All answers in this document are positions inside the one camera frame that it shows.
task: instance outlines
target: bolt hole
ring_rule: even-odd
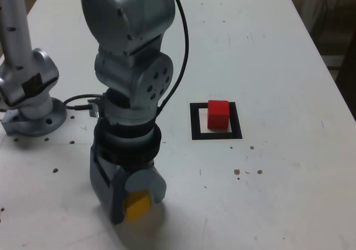
[[[118,14],[119,17],[122,17],[122,16],[123,16],[123,9],[122,9],[122,8],[119,8],[119,9],[117,10],[117,14]]]

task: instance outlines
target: black square marker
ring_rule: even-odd
[[[230,102],[231,132],[205,133],[200,131],[199,109],[207,108],[207,103],[190,103],[190,123],[192,140],[242,139],[238,111],[235,102]]]

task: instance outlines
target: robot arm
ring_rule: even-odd
[[[118,224],[128,212],[130,195],[146,192],[158,203],[166,193],[166,182],[154,166],[161,141],[155,120],[173,75],[172,60],[160,48],[175,4],[82,0],[82,7],[99,43],[96,77],[108,86],[99,103],[103,113],[95,128],[90,178],[109,219]]]

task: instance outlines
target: white table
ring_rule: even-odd
[[[356,249],[355,121],[291,0],[181,1],[191,49],[157,120],[164,201],[110,225],[90,185],[87,112],[45,137],[1,130],[1,250]],[[33,47],[60,70],[52,96],[105,91],[80,0],[38,0],[28,18]],[[178,11],[162,51],[176,78]],[[208,99],[236,102],[243,139],[191,140],[189,103]]]

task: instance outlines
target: black cable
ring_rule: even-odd
[[[175,0],[175,1],[177,2],[178,9],[179,9],[179,12],[180,12],[180,16],[181,16],[182,22],[183,22],[184,37],[185,37],[185,52],[184,52],[182,68],[180,70],[178,79],[175,82],[174,86],[172,87],[172,90],[170,91],[168,96],[162,101],[161,106],[159,106],[159,108],[157,109],[156,116],[158,116],[161,113],[161,111],[163,110],[163,108],[166,105],[166,103],[169,101],[169,99],[172,97],[174,92],[177,90],[178,85],[180,84],[180,82],[181,82],[181,80],[183,78],[183,75],[184,75],[184,72],[185,72],[185,67],[187,66],[188,55],[189,55],[189,35],[188,35],[187,20],[185,19],[184,10],[183,10],[183,7],[182,7],[182,4],[181,4],[180,0]]]
[[[63,104],[66,106],[67,109],[71,109],[71,110],[89,110],[89,109],[91,109],[92,107],[90,104],[85,104],[85,105],[81,105],[81,106],[67,106],[68,103],[70,103],[74,100],[82,99],[82,98],[103,98],[103,96],[101,94],[82,94],[80,96],[73,96],[73,97],[65,100],[63,102]]]

